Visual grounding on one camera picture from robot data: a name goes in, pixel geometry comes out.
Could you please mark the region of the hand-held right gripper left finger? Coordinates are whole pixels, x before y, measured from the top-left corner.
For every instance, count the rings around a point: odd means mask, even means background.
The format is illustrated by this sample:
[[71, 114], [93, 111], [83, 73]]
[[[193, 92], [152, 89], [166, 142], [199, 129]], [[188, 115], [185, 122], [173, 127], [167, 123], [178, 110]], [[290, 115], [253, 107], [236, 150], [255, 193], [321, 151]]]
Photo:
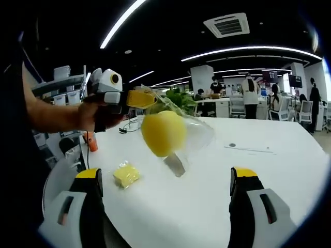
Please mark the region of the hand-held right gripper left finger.
[[102, 171], [78, 173], [44, 210], [39, 234], [50, 247], [106, 247], [103, 231]]

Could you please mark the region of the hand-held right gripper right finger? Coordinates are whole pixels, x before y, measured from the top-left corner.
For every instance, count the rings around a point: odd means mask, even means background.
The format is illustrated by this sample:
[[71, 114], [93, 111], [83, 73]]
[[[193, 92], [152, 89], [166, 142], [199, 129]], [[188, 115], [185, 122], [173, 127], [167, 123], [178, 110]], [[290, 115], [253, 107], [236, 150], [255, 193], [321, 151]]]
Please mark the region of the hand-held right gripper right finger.
[[290, 208], [247, 168], [231, 168], [228, 247], [281, 247], [295, 232]]

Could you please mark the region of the person's left hand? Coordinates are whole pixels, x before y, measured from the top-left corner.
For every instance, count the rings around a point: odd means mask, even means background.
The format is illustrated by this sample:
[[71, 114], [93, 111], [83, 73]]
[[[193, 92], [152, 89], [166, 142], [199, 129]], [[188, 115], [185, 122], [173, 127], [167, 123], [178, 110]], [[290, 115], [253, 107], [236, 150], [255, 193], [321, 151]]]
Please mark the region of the person's left hand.
[[89, 96], [78, 106], [75, 129], [88, 132], [104, 132], [115, 127], [124, 118], [118, 105], [105, 103], [99, 97]]

